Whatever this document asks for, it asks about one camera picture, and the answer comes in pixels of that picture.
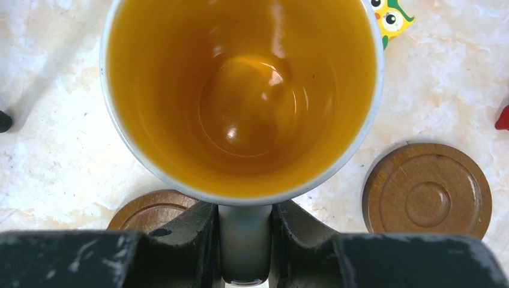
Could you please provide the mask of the yellow owl toy block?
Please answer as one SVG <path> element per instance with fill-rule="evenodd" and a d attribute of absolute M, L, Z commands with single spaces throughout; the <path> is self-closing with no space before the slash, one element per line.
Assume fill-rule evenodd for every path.
<path fill-rule="evenodd" d="M 398 0 L 370 0 L 372 9 L 381 32 L 384 50 L 388 43 L 414 22 L 414 16 L 408 16 L 402 9 Z"/>

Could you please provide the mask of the red owl toy block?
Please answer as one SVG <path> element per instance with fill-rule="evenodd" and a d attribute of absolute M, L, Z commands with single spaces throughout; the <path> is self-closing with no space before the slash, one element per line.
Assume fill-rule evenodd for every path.
<path fill-rule="evenodd" d="M 495 122 L 495 128 L 497 130 L 509 130 L 509 105 L 505 106 Z"/>

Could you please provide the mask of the light blue tripod stand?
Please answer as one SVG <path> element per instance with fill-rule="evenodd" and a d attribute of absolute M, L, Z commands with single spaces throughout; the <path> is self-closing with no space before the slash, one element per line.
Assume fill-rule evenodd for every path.
<path fill-rule="evenodd" d="M 7 132 L 12 126 L 13 126 L 12 117 L 3 111 L 0 111 L 0 133 Z"/>

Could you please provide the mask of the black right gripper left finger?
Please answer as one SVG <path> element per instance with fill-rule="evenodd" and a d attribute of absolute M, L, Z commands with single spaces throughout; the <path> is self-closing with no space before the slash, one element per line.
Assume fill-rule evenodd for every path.
<path fill-rule="evenodd" d="M 150 233 L 1 233 L 2 287 L 217 287 L 217 207 L 198 202 Z"/>

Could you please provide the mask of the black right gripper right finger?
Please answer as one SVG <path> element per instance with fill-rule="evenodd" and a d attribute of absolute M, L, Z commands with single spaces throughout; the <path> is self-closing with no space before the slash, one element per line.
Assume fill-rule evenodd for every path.
<path fill-rule="evenodd" d="M 340 233 L 273 206 L 271 287 L 507 287 L 493 253 L 460 235 Z"/>

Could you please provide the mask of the patterned white mug yellow inside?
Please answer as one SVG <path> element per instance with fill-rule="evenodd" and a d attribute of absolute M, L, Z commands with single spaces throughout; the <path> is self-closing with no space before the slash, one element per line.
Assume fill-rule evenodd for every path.
<path fill-rule="evenodd" d="M 113 1 L 100 70 L 125 145 L 218 206 L 223 278 L 252 286 L 268 278 L 273 204 L 365 139 L 384 48 L 368 1 Z"/>

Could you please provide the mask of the brown ridged coaster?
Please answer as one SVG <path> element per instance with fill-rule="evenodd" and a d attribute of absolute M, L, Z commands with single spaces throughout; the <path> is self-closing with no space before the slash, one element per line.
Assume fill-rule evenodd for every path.
<path fill-rule="evenodd" d="M 196 203 L 196 199 L 176 190 L 153 191 L 121 207 L 111 219 L 107 229 L 135 229 L 149 233 L 170 222 Z"/>
<path fill-rule="evenodd" d="M 482 239 L 492 194 L 478 164 L 462 151 L 414 143 L 374 165 L 363 190 L 363 217 L 372 233 L 446 233 Z"/>

